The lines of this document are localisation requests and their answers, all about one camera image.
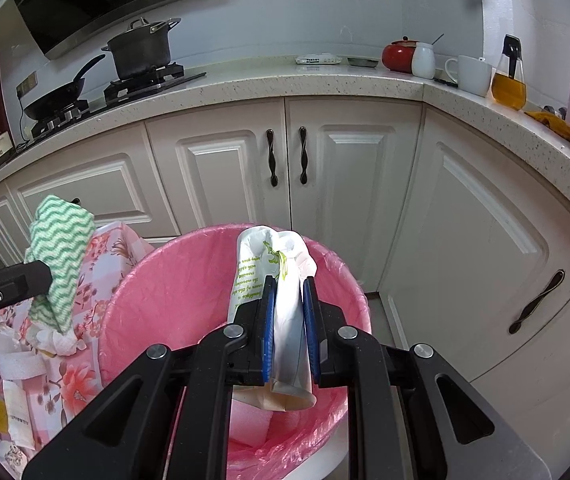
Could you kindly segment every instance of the wall socket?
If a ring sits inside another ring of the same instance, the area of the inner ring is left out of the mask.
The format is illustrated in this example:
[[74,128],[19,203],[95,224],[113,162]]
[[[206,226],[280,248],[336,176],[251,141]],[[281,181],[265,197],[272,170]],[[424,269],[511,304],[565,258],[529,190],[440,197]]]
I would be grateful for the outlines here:
[[21,81],[16,87],[16,96],[20,99],[27,94],[32,88],[38,84],[36,80],[36,72],[32,72],[29,76]]

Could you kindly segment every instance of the frying pan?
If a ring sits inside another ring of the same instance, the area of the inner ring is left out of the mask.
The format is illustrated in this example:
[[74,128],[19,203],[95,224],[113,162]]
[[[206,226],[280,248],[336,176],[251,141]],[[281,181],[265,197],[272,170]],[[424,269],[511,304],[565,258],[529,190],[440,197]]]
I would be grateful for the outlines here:
[[78,71],[78,74],[74,76],[71,83],[59,86],[57,89],[46,93],[36,101],[28,104],[25,107],[25,115],[35,121],[42,121],[43,119],[56,115],[62,109],[71,105],[78,99],[78,96],[81,95],[83,91],[83,84],[85,83],[83,76],[104,57],[105,54],[101,54],[89,60],[83,65],[83,68]]

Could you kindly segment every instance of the small dish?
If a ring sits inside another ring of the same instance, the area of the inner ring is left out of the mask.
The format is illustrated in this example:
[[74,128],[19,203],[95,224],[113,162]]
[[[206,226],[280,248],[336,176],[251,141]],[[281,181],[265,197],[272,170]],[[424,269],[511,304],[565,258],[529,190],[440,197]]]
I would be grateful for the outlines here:
[[364,66],[367,68],[376,68],[379,64],[378,59],[367,59],[366,57],[348,57],[347,62],[352,66]]

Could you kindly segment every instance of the kitchen counter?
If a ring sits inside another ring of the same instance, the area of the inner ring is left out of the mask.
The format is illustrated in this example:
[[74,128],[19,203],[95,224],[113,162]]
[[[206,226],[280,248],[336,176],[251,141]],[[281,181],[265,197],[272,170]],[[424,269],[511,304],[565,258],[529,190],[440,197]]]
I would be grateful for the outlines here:
[[491,137],[541,174],[570,202],[570,143],[491,99],[411,75],[351,66],[297,66],[264,60],[187,70],[207,76],[70,126],[0,168],[0,182],[79,140],[118,126],[205,105],[283,96],[363,96],[425,102]]

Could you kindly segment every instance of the green striped cloth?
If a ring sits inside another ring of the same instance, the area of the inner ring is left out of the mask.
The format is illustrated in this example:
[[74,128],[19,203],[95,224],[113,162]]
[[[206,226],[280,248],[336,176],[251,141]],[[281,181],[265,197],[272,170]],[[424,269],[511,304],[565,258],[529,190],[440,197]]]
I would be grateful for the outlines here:
[[47,196],[36,208],[25,263],[41,260],[46,264],[52,273],[52,285],[46,296],[32,300],[28,314],[31,320],[62,334],[72,327],[78,271],[94,229],[94,215],[57,196]]

